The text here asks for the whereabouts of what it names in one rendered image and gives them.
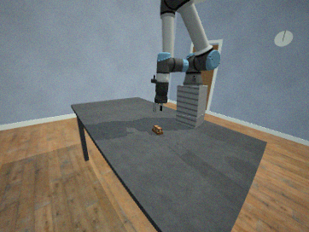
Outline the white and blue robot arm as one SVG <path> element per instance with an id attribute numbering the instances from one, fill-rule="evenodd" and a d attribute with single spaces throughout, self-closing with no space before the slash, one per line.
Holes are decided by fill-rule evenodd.
<path id="1" fill-rule="evenodd" d="M 220 53 L 207 41 L 200 18 L 194 5 L 195 0 L 161 0 L 162 52 L 157 56 L 156 73 L 186 72 L 183 85 L 203 85 L 201 70 L 213 70 L 220 63 Z M 185 59 L 173 58 L 173 19 L 181 14 L 195 53 Z"/>

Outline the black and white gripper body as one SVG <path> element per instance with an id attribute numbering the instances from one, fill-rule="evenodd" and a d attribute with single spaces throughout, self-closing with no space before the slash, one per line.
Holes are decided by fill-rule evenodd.
<path id="1" fill-rule="evenodd" d="M 151 79 L 151 83 L 155 85 L 155 98 L 154 102 L 161 104 L 167 103 L 167 92 L 169 82 L 169 74 L 156 73 L 156 79 Z"/>

